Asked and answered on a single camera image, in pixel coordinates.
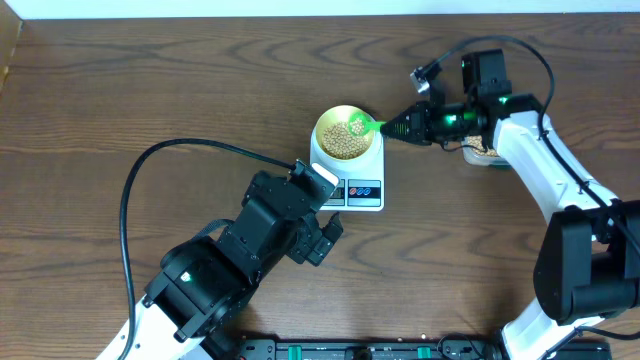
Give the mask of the green plastic measuring scoop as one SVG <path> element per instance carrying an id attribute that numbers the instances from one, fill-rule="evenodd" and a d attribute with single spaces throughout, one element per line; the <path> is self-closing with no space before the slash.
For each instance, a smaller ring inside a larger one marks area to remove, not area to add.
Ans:
<path id="1" fill-rule="evenodd" d="M 369 132 L 379 131 L 384 122 L 374 121 L 368 114 L 357 112 L 347 121 L 347 130 L 352 136 L 364 137 Z"/>

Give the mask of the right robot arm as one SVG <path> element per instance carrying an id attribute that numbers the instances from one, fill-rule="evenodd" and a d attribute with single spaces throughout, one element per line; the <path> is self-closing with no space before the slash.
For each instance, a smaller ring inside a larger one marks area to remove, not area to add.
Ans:
<path id="1" fill-rule="evenodd" d="M 439 61 L 410 78 L 429 100 L 380 128 L 409 144 L 447 146 L 479 136 L 517 173 L 547 230 L 533 273 L 535 298 L 506 324 L 488 359 L 549 359 L 572 339 L 639 305 L 639 204 L 596 181 L 557 136 L 547 106 L 515 95 L 502 50 L 461 59 L 461 103 L 436 94 Z"/>

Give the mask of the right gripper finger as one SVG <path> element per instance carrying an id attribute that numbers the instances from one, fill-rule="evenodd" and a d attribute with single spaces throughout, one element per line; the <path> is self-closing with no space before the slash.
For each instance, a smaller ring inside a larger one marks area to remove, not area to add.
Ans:
<path id="1" fill-rule="evenodd" d="M 407 108 L 393 119 L 385 122 L 381 127 L 381 131 L 410 131 L 411 130 L 411 113 L 412 109 Z"/>
<path id="2" fill-rule="evenodd" d="M 412 143 L 414 141 L 413 135 L 410 129 L 403 127 L 382 127 L 380 133 L 393 140 L 398 140 L 406 143 Z"/>

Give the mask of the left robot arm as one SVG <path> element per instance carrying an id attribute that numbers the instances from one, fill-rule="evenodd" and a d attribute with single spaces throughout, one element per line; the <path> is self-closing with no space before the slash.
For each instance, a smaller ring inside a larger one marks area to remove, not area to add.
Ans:
<path id="1" fill-rule="evenodd" d="M 343 183 L 317 166 L 289 176 L 260 171 L 233 221 L 215 220 L 171 249 L 102 359 L 178 359 L 241 312 L 283 258 L 318 266 L 343 233 L 317 212 Z"/>

